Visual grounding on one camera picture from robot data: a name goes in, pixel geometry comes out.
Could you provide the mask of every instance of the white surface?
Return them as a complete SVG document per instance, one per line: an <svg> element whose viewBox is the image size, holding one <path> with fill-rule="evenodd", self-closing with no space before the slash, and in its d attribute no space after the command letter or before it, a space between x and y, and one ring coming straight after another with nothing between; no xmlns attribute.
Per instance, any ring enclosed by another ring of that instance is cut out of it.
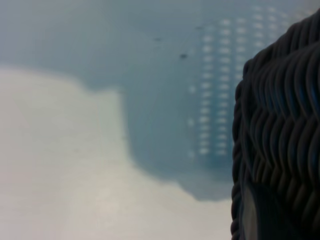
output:
<svg viewBox="0 0 320 240"><path fill-rule="evenodd" d="M0 68L0 238L226 240L231 200L197 201L134 166L122 95Z"/></svg>

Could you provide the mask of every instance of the gray surface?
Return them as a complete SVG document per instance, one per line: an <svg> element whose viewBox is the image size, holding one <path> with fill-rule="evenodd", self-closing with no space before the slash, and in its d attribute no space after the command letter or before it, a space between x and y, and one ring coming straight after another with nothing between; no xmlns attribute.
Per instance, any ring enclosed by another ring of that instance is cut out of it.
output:
<svg viewBox="0 0 320 240"><path fill-rule="evenodd" d="M231 147L225 158L198 157L197 81L203 74L206 28L196 27L217 26L221 19L249 20L253 5L263 11L272 7L284 12L289 23L303 17L305 10L316 10L315 1L298 0L2 1L1 84L8 87L2 87L6 89L2 108L7 119L1 130L0 159L2 176L8 179L1 185L2 195L8 198L1 202L7 209L2 224L6 239L15 239L16 225L24 229L27 239L37 239L36 225L40 223L49 229L52 239L88 239L91 234L91 239L134 239L126 233L137 239L228 238ZM188 57L180 59L185 53ZM22 116L28 116L27 124ZM78 118L78 135L61 130ZM189 119L195 122L193 128L188 126ZM228 129L231 122L229 113ZM21 138L24 124L31 127ZM81 158L77 151L87 153ZM169 190L161 190L162 184ZM24 191L31 186L40 193ZM112 189L112 200L101 200L100 213L95 213L96 195L108 189ZM43 211L36 207L38 200ZM117 208L112 207L117 202L129 215L123 210L118 216ZM184 203L175 214L174 209ZM166 205L172 207L162 214ZM25 212L21 217L15 210L19 207ZM108 215L116 219L114 225L109 224ZM192 226L182 219L189 219ZM95 228L95 220L109 225ZM137 225L130 228L135 220ZM151 230L144 235L149 225ZM44 238L46 228L38 239ZM168 232L156 237L167 228Z"/></svg>

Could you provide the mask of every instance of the dark speck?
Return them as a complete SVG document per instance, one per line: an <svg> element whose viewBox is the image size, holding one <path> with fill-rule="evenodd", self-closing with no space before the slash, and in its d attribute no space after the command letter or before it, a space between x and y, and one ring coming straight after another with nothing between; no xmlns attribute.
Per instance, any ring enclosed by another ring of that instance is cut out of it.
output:
<svg viewBox="0 0 320 240"><path fill-rule="evenodd" d="M187 57L188 57L188 55L185 54L185 53L183 53L183 54L180 55L180 58L181 58L181 59L186 59Z"/></svg>

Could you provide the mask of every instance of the small hole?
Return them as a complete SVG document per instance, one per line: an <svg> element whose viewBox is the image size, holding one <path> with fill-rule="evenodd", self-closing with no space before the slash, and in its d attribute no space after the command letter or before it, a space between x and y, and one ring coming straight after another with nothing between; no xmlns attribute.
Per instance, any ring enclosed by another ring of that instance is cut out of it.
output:
<svg viewBox="0 0 320 240"><path fill-rule="evenodd" d="M203 37L203 41L205 43L211 43L214 40L214 38L212 36L204 36Z"/></svg>
<svg viewBox="0 0 320 240"><path fill-rule="evenodd" d="M246 58L245 58L244 56L237 55L237 56L235 57L235 60L236 60L237 62L245 62L245 61L246 61Z"/></svg>
<svg viewBox="0 0 320 240"><path fill-rule="evenodd" d="M220 81L222 81L222 82L228 82L229 79L230 79L229 76L226 76L226 75L223 75L220 77Z"/></svg>
<svg viewBox="0 0 320 240"><path fill-rule="evenodd" d="M235 69L236 69L237 71L243 71L243 70L244 70L244 66L243 66L243 65L236 65L236 66L235 66Z"/></svg>
<svg viewBox="0 0 320 240"><path fill-rule="evenodd" d="M216 120L216 122L217 122L218 124L226 124L226 123L227 123L227 119L226 119L226 118L218 118L218 119Z"/></svg>
<svg viewBox="0 0 320 240"><path fill-rule="evenodd" d="M200 146L208 146L208 145L210 145L210 142L208 142L208 141L201 141L200 142Z"/></svg>
<svg viewBox="0 0 320 240"><path fill-rule="evenodd" d="M286 19L288 17L288 14L284 13L284 12L281 12L280 13L280 16L283 17L284 19Z"/></svg>
<svg viewBox="0 0 320 240"><path fill-rule="evenodd" d="M202 51L203 51L204 53L210 53L210 52L213 51L213 48L212 48L211 46L204 46L203 49L202 49Z"/></svg>
<svg viewBox="0 0 320 240"><path fill-rule="evenodd" d="M219 86L219 89L221 89L221 90L228 90L230 87L229 87L229 85L227 85L227 84L221 84L220 86Z"/></svg>
<svg viewBox="0 0 320 240"><path fill-rule="evenodd" d="M199 123L201 123L201 124L208 123L209 121L210 121L210 118L207 116L202 116L199 118Z"/></svg>
<svg viewBox="0 0 320 240"><path fill-rule="evenodd" d="M229 19L224 19L221 21L221 24L225 26L229 26L231 24L231 21Z"/></svg>
<svg viewBox="0 0 320 240"><path fill-rule="evenodd" d="M238 38L236 39L236 42L237 42L238 44L244 44L244 43L247 42L247 39L244 38L244 37L238 37Z"/></svg>
<svg viewBox="0 0 320 240"><path fill-rule="evenodd" d="M220 127L218 128L218 131L220 131L220 132L226 132L226 131L227 131L227 128L226 128L225 126L220 126Z"/></svg>
<svg viewBox="0 0 320 240"><path fill-rule="evenodd" d="M223 29L223 30L221 30L220 33L222 35L229 36L231 34L231 31L229 29Z"/></svg>
<svg viewBox="0 0 320 240"><path fill-rule="evenodd" d="M205 148L205 147L202 147L199 151L199 153L201 155L207 155L209 153L209 149L208 148Z"/></svg>
<svg viewBox="0 0 320 240"><path fill-rule="evenodd" d="M227 115L227 111L226 110L222 110L222 111L218 111L217 115L218 116L224 116L224 115Z"/></svg>
<svg viewBox="0 0 320 240"><path fill-rule="evenodd" d="M278 29L278 26L277 26L276 24L270 24L270 25L269 25L269 28L270 28L271 30L277 30L277 29Z"/></svg>
<svg viewBox="0 0 320 240"><path fill-rule="evenodd" d="M260 6L253 6L252 9L253 9L254 11L260 12L260 11L262 10L262 7L260 7Z"/></svg>
<svg viewBox="0 0 320 240"><path fill-rule="evenodd" d="M210 126L208 126L208 125L203 125L203 126L201 126L201 131L210 131Z"/></svg>
<svg viewBox="0 0 320 240"><path fill-rule="evenodd" d="M227 155L227 152L221 150L221 151L217 151L215 154L218 155L218 156L224 156L224 155Z"/></svg>
<svg viewBox="0 0 320 240"><path fill-rule="evenodd" d="M298 19L298 20L300 20L300 19L303 19L304 17L301 15L301 14L296 14L295 16L294 16L296 19Z"/></svg>
<svg viewBox="0 0 320 240"><path fill-rule="evenodd" d="M277 21L277 19L274 16L269 16L268 19L271 22L276 22Z"/></svg>
<svg viewBox="0 0 320 240"><path fill-rule="evenodd" d="M211 73L206 72L206 73L202 74L202 77L204 79L211 79L213 77L213 75Z"/></svg>
<svg viewBox="0 0 320 240"><path fill-rule="evenodd" d="M215 30L215 27L214 26L207 26L206 28L205 28L208 32L213 32L214 30Z"/></svg>
<svg viewBox="0 0 320 240"><path fill-rule="evenodd" d="M220 134L220 135L218 135L218 137L217 137L219 140L227 140L228 138L227 138L227 135L225 135L225 134Z"/></svg>
<svg viewBox="0 0 320 240"><path fill-rule="evenodd" d="M231 62L231 59L229 57L222 57L220 58L220 62L224 64L229 64Z"/></svg>
<svg viewBox="0 0 320 240"><path fill-rule="evenodd" d="M283 22L281 22L281 25L284 26L284 27L288 27L289 26L289 22L283 21Z"/></svg>
<svg viewBox="0 0 320 240"><path fill-rule="evenodd" d="M247 32L247 30L244 27L239 27L236 29L236 32L238 34L245 34Z"/></svg>
<svg viewBox="0 0 320 240"><path fill-rule="evenodd" d="M264 17L261 14L254 14L253 18L256 20L263 20L264 19Z"/></svg>
<svg viewBox="0 0 320 240"><path fill-rule="evenodd" d="M257 47L257 48L262 48L262 47L264 47L264 43L261 42L261 41L257 41L257 42L254 43L254 46Z"/></svg>
<svg viewBox="0 0 320 240"><path fill-rule="evenodd" d="M264 26L261 23L254 23L253 27L256 29L263 29L264 28Z"/></svg>
<svg viewBox="0 0 320 240"><path fill-rule="evenodd" d="M201 138L201 139L208 139L209 137L210 137L210 134L209 134L209 133L204 132L204 133L201 133L201 134L200 134L200 138Z"/></svg>
<svg viewBox="0 0 320 240"><path fill-rule="evenodd" d="M188 125L189 127L193 127L193 126L195 125L195 121L194 121L192 118L189 118L189 119L187 120L187 125Z"/></svg>
<svg viewBox="0 0 320 240"><path fill-rule="evenodd" d="M275 13L277 10L274 8L274 7L268 7L268 11L270 12L270 13Z"/></svg>
<svg viewBox="0 0 320 240"><path fill-rule="evenodd" d="M255 38L263 38L264 35L263 35L261 32L256 32L256 33L254 34L254 37L255 37Z"/></svg>
<svg viewBox="0 0 320 240"><path fill-rule="evenodd" d="M220 71L223 73L229 73L230 72L230 68L227 66L223 66L220 68Z"/></svg>
<svg viewBox="0 0 320 240"><path fill-rule="evenodd" d="M189 93L194 94L196 92L195 86L190 86L189 87Z"/></svg>
<svg viewBox="0 0 320 240"><path fill-rule="evenodd" d="M220 102L219 107L226 108L226 107L228 107L228 103L227 102Z"/></svg>
<svg viewBox="0 0 320 240"><path fill-rule="evenodd" d="M242 74L235 75L235 79L237 79L237 80L242 80L242 78L243 78Z"/></svg>
<svg viewBox="0 0 320 240"><path fill-rule="evenodd" d="M226 148L227 147L227 144L224 143L224 142L220 142L216 145L218 148Z"/></svg>
<svg viewBox="0 0 320 240"><path fill-rule="evenodd" d="M222 47L222 48L219 49L219 52L220 52L221 54L230 54L230 53L231 53L231 50L230 50L230 48Z"/></svg>
<svg viewBox="0 0 320 240"><path fill-rule="evenodd" d="M214 69L214 66L213 66L213 65L206 64L206 65L204 65L203 69L204 69L204 70L207 70L207 71L213 70L213 69Z"/></svg>
<svg viewBox="0 0 320 240"><path fill-rule="evenodd" d="M228 38L222 38L220 40L220 43L223 45L229 45L230 44L230 40Z"/></svg>
<svg viewBox="0 0 320 240"><path fill-rule="evenodd" d="M206 91L206 92L204 92L203 94L202 94L202 97L204 97L204 98L209 98L209 97L211 97L212 96L212 92L210 92L210 91Z"/></svg>
<svg viewBox="0 0 320 240"><path fill-rule="evenodd" d="M202 103L201 103L203 106L208 106L208 105L210 105L211 104L211 102L210 101L208 101L208 100L204 100L204 101L202 101Z"/></svg>
<svg viewBox="0 0 320 240"><path fill-rule="evenodd" d="M244 23L246 22L246 20L245 20L244 18L238 18L238 19L236 20L236 22L237 22L238 24L244 24Z"/></svg>
<svg viewBox="0 0 320 240"><path fill-rule="evenodd" d="M212 56L205 56L203 58L203 61L206 63L212 62L214 60L214 58Z"/></svg>
<svg viewBox="0 0 320 240"><path fill-rule="evenodd" d="M246 48L244 46L239 46L236 48L236 52L237 53L245 53L246 52Z"/></svg>
<svg viewBox="0 0 320 240"><path fill-rule="evenodd" d="M211 83L210 82L204 82L201 84L201 87L204 89L209 89L211 87Z"/></svg>
<svg viewBox="0 0 320 240"><path fill-rule="evenodd" d="M207 107L203 107L203 108L201 108L200 113L201 114L209 114L210 113L210 109L207 108Z"/></svg>

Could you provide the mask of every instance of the dark braided material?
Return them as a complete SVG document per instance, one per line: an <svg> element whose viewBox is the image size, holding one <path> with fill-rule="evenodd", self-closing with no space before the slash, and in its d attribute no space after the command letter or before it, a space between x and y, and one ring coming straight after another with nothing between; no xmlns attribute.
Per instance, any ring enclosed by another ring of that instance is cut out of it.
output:
<svg viewBox="0 0 320 240"><path fill-rule="evenodd" d="M292 224L320 238L320 10L250 59L235 91L233 240L247 181L272 189Z"/></svg>

